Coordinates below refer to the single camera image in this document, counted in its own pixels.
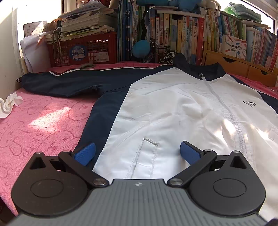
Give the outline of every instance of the zipper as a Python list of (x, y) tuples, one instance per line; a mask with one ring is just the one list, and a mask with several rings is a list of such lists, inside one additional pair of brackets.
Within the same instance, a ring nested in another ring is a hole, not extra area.
[(236, 134), (237, 134), (237, 138), (238, 138), (238, 141), (239, 141), (239, 148), (240, 148), (240, 151), (241, 153), (247, 158), (248, 160), (248, 157), (247, 157), (247, 152), (246, 152), (246, 147), (245, 147), (245, 142), (244, 142), (244, 137), (243, 137), (243, 134), (235, 120), (235, 117), (233, 115), (233, 113), (230, 111), (230, 109), (225, 105), (225, 103), (222, 101), (222, 99), (220, 98), (220, 96), (218, 94), (216, 94), (214, 92), (214, 90), (212, 89), (212, 87), (210, 86), (210, 84), (208, 83), (208, 81), (206, 80), (204, 74), (198, 74), (202, 80), (204, 81), (205, 85), (208, 87), (209, 91), (218, 99), (218, 101), (220, 102), (220, 104), (226, 108), (226, 110), (229, 112), (229, 115), (230, 115), (230, 119), (232, 121), (232, 124), (234, 125), (235, 127), (235, 130), (236, 130)]

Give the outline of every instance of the gray gripper base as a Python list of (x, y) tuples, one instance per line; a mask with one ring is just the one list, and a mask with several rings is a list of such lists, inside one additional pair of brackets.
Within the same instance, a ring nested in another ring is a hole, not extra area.
[(162, 179), (115, 179), (92, 191), (78, 209), (56, 218), (20, 215), (9, 226), (263, 226), (253, 214), (241, 218), (211, 215), (197, 207), (182, 188)]

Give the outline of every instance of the drawer handle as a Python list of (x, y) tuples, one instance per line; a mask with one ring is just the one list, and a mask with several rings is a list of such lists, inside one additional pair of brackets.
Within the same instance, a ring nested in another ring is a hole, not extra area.
[(233, 59), (230, 59), (230, 58), (227, 58), (227, 57), (223, 57), (224, 58), (224, 60), (226, 61), (226, 62), (228, 62), (228, 63), (233, 63), (233, 62), (235, 62), (235, 60), (233, 60)]
[(263, 75), (267, 75), (268, 74), (267, 72), (265, 72), (263, 70), (261, 70), (261, 72), (262, 72)]

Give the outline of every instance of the sticker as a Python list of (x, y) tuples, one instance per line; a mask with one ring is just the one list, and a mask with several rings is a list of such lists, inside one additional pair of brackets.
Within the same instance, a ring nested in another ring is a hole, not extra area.
[(94, 62), (108, 62), (109, 54), (108, 52), (94, 53)]
[(69, 52), (70, 58), (75, 61), (83, 60), (87, 56), (87, 48), (83, 45), (75, 45)]

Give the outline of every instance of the blue plush toy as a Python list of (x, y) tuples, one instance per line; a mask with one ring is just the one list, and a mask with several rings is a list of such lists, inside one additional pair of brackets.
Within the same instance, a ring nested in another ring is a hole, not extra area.
[[(137, 0), (136, 4), (145, 6), (151, 4), (154, 6), (177, 6), (180, 11), (192, 11), (196, 4), (202, 0)], [(150, 43), (147, 40), (141, 40), (132, 48), (132, 53), (137, 58), (144, 58), (150, 51)]]
[(202, 0), (137, 0), (136, 4), (139, 6), (145, 6), (152, 4), (154, 6), (178, 6), (181, 11), (192, 11), (196, 4)]

